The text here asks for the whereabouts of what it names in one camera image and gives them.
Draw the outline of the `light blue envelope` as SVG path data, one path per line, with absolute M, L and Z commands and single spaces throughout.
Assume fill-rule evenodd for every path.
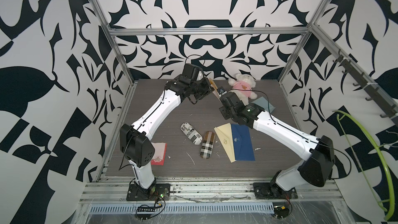
M 264 97 L 254 100 L 253 103 L 264 108 L 269 113 L 272 113 L 276 108 Z

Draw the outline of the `tan envelope gold emblem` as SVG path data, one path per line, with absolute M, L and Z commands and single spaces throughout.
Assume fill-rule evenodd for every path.
M 212 93 L 216 96 L 217 99 L 220 99 L 220 94 L 217 91 L 218 89 L 217 85 L 211 78 L 209 78 L 208 80 L 210 82 L 210 86 L 214 89 Z

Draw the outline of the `dark blue envelope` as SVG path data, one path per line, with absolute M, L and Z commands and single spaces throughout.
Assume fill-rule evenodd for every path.
M 235 160 L 255 161 L 249 128 L 246 125 L 231 124 Z

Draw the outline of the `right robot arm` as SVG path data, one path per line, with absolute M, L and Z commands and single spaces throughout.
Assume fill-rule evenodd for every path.
M 269 183 L 273 195 L 280 195 L 300 185 L 323 187 L 335 165 L 333 142 L 330 138 L 304 133 L 274 117 L 264 108 L 244 103 L 234 92 L 220 97 L 220 112 L 225 119 L 264 133 L 295 152 L 301 161 L 277 172 Z

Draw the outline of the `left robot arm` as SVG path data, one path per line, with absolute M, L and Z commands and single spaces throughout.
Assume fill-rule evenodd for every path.
M 134 182 L 140 189 L 148 191 L 156 185 L 151 168 L 155 154 L 151 140 L 158 127 L 185 99 L 193 96 L 199 101 L 213 91 L 202 68 L 185 64 L 182 74 L 165 84 L 160 97 L 140 119 L 120 128 L 120 150 L 133 168 Z

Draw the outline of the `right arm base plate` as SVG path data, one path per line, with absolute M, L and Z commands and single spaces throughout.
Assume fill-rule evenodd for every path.
M 256 199 L 297 199 L 295 188 L 284 191 L 274 183 L 253 183 Z

